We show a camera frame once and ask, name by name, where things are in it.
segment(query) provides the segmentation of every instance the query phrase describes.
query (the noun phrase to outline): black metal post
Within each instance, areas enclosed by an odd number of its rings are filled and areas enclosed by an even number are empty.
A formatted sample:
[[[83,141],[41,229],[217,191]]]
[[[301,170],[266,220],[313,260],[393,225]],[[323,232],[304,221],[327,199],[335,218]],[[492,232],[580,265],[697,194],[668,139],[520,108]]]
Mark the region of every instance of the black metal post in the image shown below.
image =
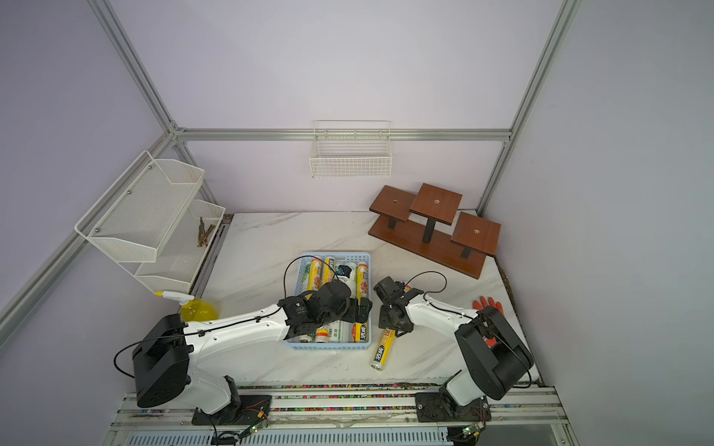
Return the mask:
[[[435,224],[436,220],[434,218],[429,218],[426,221],[426,229],[424,230],[424,236],[422,237],[421,241],[423,241],[424,243],[431,242],[431,235],[434,234]]]

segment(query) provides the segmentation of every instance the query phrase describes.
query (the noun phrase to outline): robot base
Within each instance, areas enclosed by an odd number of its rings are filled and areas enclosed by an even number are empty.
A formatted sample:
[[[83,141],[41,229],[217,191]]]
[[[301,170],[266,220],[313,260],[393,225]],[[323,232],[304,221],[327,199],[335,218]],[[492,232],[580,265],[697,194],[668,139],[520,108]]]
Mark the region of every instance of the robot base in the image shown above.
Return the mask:
[[[211,420],[216,426],[225,425],[248,425],[253,426],[261,421],[258,417],[258,412],[263,408],[263,412],[267,415],[270,411],[270,403],[273,399],[270,395],[241,395],[241,406],[236,407],[233,403],[225,406],[223,409],[209,415],[196,408],[193,412],[191,424],[194,426],[210,426]]]
[[[414,399],[416,400],[416,418],[419,422],[491,421],[491,410],[488,408],[486,397],[471,401],[468,406],[463,407],[454,405],[439,392],[416,393]]]

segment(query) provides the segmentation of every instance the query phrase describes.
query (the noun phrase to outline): light gray wall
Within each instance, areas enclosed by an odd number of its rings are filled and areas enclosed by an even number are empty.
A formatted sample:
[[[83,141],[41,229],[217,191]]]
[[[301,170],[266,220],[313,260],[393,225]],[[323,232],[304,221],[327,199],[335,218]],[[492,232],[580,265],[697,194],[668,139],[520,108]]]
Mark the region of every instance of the light gray wall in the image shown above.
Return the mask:
[[[161,129],[84,0],[5,1],[0,64],[3,306]],[[99,444],[114,353],[175,309],[87,248],[0,352],[0,442]]]
[[[112,1],[176,122],[209,128],[510,127],[561,3]]]
[[[713,24],[585,0],[487,210],[583,446],[714,441]]]
[[[311,142],[192,141],[189,148],[227,212],[368,211],[385,184],[417,193],[422,183],[463,194],[475,209],[500,141],[396,141],[390,178],[312,178]]]

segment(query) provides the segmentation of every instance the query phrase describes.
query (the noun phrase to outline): yellow can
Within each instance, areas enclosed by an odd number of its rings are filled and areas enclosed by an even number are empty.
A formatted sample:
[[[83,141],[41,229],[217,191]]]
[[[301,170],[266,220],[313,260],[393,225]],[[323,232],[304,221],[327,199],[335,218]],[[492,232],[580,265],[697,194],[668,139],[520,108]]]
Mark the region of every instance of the yellow can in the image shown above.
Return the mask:
[[[394,342],[396,333],[391,328],[385,328],[384,334],[382,335],[382,341],[377,347],[377,354],[374,355],[374,361],[372,361],[372,368],[379,370],[380,372],[384,370],[384,365],[387,363],[387,355],[389,355],[389,350],[392,348],[392,343]]]
[[[314,258],[310,262],[310,273],[308,274],[308,283],[306,287],[306,291],[317,291],[320,289],[320,285],[322,284],[322,259],[320,258]],[[326,340],[323,340],[324,338],[321,338],[319,342],[323,343],[326,342]],[[300,338],[298,339],[301,343],[311,343],[313,342],[313,336],[312,335],[301,335]]]
[[[310,262],[307,291],[317,291],[320,289],[320,285],[322,285],[322,260],[314,258]]]
[[[325,264],[322,267],[322,284],[321,286],[325,285],[328,282],[331,282],[332,279],[335,277],[335,258],[331,256],[325,257]],[[315,342],[316,343],[327,343],[327,342],[339,342],[338,336],[335,336],[334,333],[338,333],[340,327],[340,321],[336,320],[335,322],[329,323],[327,325],[323,325],[322,327],[318,328],[317,331],[315,332]]]
[[[357,302],[361,302],[362,298],[369,297],[369,267],[365,262],[360,262],[357,265],[356,297]],[[368,326],[366,323],[355,323],[352,326],[352,339],[356,343],[365,343],[367,342],[367,332]]]

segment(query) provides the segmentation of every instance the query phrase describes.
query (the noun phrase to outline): wooden platform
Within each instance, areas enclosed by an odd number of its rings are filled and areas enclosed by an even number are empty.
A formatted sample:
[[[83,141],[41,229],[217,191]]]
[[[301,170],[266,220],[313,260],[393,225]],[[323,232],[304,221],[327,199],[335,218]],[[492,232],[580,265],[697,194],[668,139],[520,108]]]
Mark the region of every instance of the wooden platform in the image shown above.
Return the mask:
[[[463,247],[451,242],[451,236],[438,230],[433,232],[431,242],[424,243],[424,225],[413,221],[399,223],[397,228],[389,228],[389,217],[381,215],[377,218],[369,235],[391,243],[399,248],[421,255],[429,260],[448,266],[454,270],[478,279],[486,261],[486,256],[472,252],[468,258],[461,257]]]

